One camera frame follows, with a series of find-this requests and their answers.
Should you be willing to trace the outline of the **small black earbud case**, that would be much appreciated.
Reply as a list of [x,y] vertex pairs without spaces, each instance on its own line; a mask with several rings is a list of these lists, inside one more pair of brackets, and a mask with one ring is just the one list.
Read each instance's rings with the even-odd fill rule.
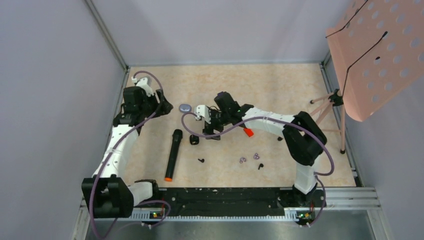
[[189,136],[189,142],[192,146],[198,145],[200,143],[200,138],[192,134]]

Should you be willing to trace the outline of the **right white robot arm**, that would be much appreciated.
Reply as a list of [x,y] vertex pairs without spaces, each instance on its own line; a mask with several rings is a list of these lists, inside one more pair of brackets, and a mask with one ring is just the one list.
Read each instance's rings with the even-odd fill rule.
[[312,117],[305,111],[287,115],[261,110],[251,104],[240,105],[226,91],[218,93],[214,101],[216,107],[198,105],[194,109],[196,118],[204,121],[202,132],[207,139],[220,140],[214,133],[222,133],[227,125],[262,130],[283,139],[296,162],[293,200],[299,206],[307,206],[317,186],[314,165],[327,143]]

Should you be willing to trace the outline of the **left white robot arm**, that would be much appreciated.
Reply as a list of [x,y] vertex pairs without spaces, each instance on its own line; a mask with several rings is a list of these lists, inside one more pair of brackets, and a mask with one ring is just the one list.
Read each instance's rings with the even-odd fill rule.
[[84,178],[81,190],[93,219],[128,218],[133,208],[144,202],[154,207],[160,202],[155,180],[138,180],[127,185],[123,180],[131,150],[143,124],[167,115],[173,109],[159,88],[148,95],[145,87],[131,86],[123,91],[123,111],[113,120],[109,144],[91,177]]

